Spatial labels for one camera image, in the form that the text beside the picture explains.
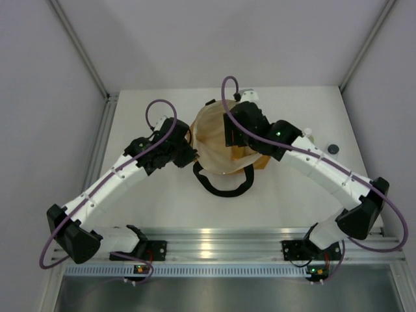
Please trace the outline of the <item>tan canvas tote bag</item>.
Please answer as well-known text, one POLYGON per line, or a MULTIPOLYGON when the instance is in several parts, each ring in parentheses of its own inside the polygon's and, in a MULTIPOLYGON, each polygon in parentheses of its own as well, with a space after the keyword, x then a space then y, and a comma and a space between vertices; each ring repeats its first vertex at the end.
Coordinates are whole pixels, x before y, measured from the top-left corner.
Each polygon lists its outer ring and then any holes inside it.
POLYGON ((191 131, 191 145, 198 152, 198 159, 192 167, 193 174, 212 195, 221 198, 235 198, 248 191, 253 183, 256 170, 263 170, 270 161, 270 157, 250 149, 249 147, 226 146, 223 103, 215 99, 210 100, 197 113, 191 131), (233 153, 244 153, 244 158, 238 161, 231 159, 233 153), (201 174, 205 170, 209 173, 228 176, 244 174, 245 181, 234 190, 219 190, 215 188, 208 177, 201 174))

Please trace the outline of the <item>green pump bottle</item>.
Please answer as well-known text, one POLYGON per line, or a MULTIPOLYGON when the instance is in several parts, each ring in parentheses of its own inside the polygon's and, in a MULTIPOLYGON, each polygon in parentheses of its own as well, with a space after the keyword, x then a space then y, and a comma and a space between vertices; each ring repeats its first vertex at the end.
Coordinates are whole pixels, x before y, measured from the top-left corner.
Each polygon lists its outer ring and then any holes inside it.
POLYGON ((315 142, 315 139, 313 137, 313 131, 310 128, 304 128, 302 131, 302 134, 305 138, 308 138, 312 143, 315 142))

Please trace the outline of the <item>white bottle black cap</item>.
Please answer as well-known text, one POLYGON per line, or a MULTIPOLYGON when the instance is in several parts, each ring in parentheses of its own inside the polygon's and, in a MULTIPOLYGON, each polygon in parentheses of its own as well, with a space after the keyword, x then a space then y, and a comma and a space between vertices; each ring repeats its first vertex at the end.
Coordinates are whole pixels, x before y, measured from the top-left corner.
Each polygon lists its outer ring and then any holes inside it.
POLYGON ((337 144, 331 143, 327 145, 326 151, 330 157, 336 159, 338 157, 340 148, 337 144))

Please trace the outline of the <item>orange bottle pink cap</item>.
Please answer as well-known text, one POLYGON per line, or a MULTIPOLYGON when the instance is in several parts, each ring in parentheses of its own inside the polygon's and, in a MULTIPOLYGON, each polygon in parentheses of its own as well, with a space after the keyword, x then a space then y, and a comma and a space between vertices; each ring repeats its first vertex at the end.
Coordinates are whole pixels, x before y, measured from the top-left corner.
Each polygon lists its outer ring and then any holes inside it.
POLYGON ((244 158, 244 153, 233 153, 231 159, 233 161, 238 161, 239 159, 244 158))

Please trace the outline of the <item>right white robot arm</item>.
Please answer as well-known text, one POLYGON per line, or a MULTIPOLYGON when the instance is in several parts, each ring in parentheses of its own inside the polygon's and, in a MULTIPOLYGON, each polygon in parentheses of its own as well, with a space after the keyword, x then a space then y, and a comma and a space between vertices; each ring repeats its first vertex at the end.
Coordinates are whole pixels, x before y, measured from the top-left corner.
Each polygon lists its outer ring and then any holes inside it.
POLYGON ((227 146, 248 146, 297 169, 341 204, 339 211, 308 230, 302 243, 308 257, 318 258, 337 241, 368 237, 389 189, 384 178, 371 180, 327 158, 299 128, 285 120, 270 123, 255 103, 238 103, 223 119, 227 146))

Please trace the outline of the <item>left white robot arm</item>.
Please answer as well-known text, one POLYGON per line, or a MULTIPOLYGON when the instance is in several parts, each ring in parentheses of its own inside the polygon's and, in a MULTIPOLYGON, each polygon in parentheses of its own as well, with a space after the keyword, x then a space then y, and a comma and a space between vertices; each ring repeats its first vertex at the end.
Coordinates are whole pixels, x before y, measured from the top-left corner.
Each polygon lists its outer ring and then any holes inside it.
POLYGON ((154 171, 174 163, 183 168, 198 154, 189 141, 190 127, 175 118, 162 118, 152 138, 134 139, 118 160, 101 178, 63 207, 52 205, 46 213, 53 239, 76 264, 97 254, 122 254, 131 259, 143 258, 147 237, 137 227, 97 227, 99 219, 114 207, 129 189, 154 171))

